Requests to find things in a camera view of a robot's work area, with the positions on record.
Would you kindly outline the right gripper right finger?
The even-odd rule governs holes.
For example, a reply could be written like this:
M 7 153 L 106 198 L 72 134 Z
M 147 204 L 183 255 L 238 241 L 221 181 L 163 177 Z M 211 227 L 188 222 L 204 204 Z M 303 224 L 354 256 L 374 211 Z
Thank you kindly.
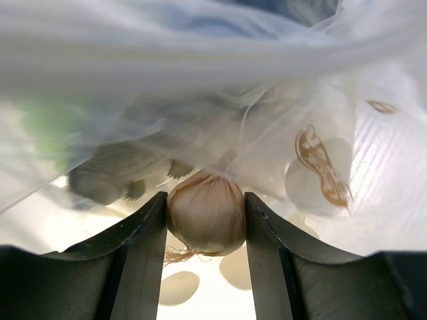
M 333 247 L 247 192 L 246 247 L 258 319 L 425 319 L 426 253 L 362 257 Z

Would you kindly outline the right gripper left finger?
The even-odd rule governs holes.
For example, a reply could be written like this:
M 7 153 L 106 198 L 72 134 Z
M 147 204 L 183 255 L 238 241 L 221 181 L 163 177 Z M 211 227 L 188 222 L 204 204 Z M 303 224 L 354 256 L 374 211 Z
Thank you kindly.
M 1 247 L 2 319 L 155 319 L 167 194 L 62 252 Z

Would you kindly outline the fake garlic bulb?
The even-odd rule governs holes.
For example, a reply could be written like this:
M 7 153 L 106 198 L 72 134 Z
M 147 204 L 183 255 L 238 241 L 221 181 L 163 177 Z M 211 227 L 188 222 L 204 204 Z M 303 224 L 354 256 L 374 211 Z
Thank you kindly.
M 166 249 L 165 266 L 187 261 L 195 255 L 229 255 L 247 238 L 242 190 L 233 181 L 198 171 L 176 185 L 167 196 L 166 224 L 185 249 Z

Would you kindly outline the clear zip top bag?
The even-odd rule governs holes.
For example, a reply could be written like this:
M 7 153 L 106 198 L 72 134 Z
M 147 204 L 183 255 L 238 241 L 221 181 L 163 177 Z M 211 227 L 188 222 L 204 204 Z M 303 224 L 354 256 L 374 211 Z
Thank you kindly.
M 1 242 L 63 249 L 177 183 L 73 193 L 93 103 L 208 93 L 244 111 L 197 170 L 341 249 L 426 249 L 425 1 L 2 1 Z

